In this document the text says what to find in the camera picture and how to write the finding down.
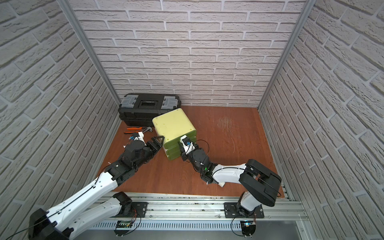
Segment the yellow-green drawer cabinet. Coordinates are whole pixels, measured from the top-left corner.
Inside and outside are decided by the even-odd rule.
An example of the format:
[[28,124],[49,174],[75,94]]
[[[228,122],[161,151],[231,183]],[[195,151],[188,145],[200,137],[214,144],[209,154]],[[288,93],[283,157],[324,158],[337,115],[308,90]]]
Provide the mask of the yellow-green drawer cabinet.
[[197,130],[181,108],[157,116],[152,122],[158,136],[165,138],[163,149],[170,161],[181,156],[181,137],[186,135],[193,143],[197,140]]

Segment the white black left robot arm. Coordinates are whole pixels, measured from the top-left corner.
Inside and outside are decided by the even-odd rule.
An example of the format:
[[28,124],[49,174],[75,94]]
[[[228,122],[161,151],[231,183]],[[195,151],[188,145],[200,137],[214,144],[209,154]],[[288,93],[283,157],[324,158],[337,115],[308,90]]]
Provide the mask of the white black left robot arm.
[[110,217],[129,217],[135,213],[125,193],[114,194],[103,204],[92,207],[104,194],[116,189],[148,163],[162,148],[164,137],[145,142],[143,133],[135,134],[117,161],[77,193],[47,211],[36,210],[30,216],[30,240],[73,240]]

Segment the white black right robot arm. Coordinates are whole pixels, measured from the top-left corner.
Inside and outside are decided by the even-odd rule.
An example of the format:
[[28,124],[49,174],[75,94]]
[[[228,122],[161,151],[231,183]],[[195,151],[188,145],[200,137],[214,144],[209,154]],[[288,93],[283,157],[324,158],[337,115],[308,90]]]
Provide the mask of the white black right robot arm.
[[246,189],[235,206],[236,215],[249,218],[261,205],[275,206],[282,178],[260,162],[249,159],[242,165],[224,166],[211,162],[208,154],[196,143],[180,142],[179,148],[183,161],[190,162],[207,184],[224,186],[234,183]]

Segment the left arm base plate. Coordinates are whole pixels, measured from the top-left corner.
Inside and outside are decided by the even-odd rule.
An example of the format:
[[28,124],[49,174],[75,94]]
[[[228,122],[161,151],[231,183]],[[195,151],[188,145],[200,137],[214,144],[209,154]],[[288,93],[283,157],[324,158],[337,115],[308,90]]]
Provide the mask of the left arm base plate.
[[144,218],[147,213],[148,204],[148,202],[132,202],[122,207],[119,216],[121,218],[138,218],[139,216]]

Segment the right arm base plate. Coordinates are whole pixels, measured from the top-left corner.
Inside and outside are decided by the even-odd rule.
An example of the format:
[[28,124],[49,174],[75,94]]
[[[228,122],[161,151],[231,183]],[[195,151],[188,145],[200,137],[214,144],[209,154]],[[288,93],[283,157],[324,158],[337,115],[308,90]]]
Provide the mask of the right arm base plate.
[[263,219],[265,217],[264,210],[261,205],[254,208],[252,211],[248,211],[243,208],[240,203],[224,203],[225,217],[228,219],[233,218],[256,218]]

